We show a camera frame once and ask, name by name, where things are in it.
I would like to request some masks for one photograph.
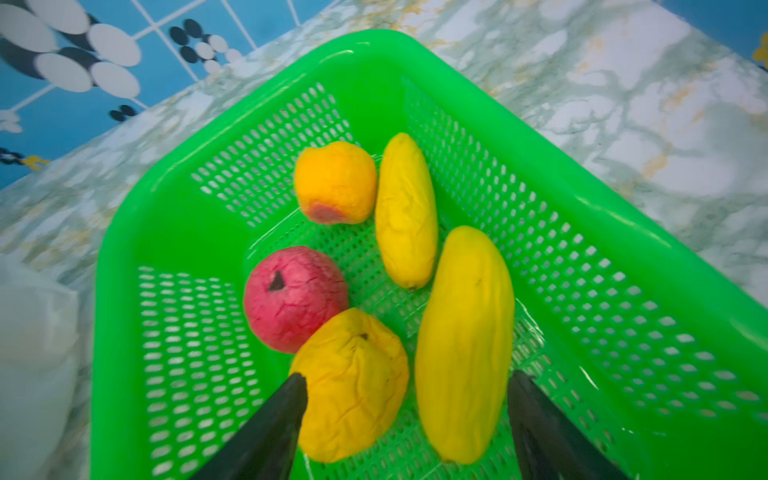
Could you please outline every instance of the plastic bag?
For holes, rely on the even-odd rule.
[[[77,293],[0,255],[0,478],[44,478],[78,358]]]

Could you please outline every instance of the wrinkled yellow fruit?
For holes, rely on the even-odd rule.
[[[446,461],[477,462],[491,441],[512,358],[515,294],[502,255],[480,230],[445,240],[416,347],[419,414]]]
[[[328,320],[299,349],[290,373],[306,378],[299,446],[338,462],[373,445],[395,421],[408,386],[400,338],[357,308]]]
[[[362,148],[336,141],[309,147],[296,161],[299,207],[315,223],[361,223],[376,202],[376,166]]]
[[[437,255],[437,207],[422,151],[408,134],[386,146],[376,199],[376,240],[392,281],[418,289],[432,278]]]

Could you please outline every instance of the green plastic basket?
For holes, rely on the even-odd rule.
[[[317,48],[157,164],[98,264],[92,475],[186,478],[286,378],[241,308],[274,250],[329,254],[351,304],[400,335],[411,362],[431,286],[386,275],[372,220],[310,223],[293,165],[334,140],[424,151],[441,238],[469,224],[507,260],[513,368],[632,478],[755,478],[768,446],[768,312],[501,105],[405,35]],[[502,413],[474,465],[443,464],[413,385],[372,448],[294,478],[519,478]]]

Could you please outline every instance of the red fruit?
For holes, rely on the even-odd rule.
[[[271,349],[296,353],[325,322],[349,308],[344,277],[326,254],[291,247],[257,265],[245,286],[250,329]]]

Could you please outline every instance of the marble countertop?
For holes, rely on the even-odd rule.
[[[0,190],[0,253],[81,294],[81,370],[51,478],[87,478],[93,279],[128,191],[301,55],[403,31],[768,305],[768,74],[650,0],[347,0]]]

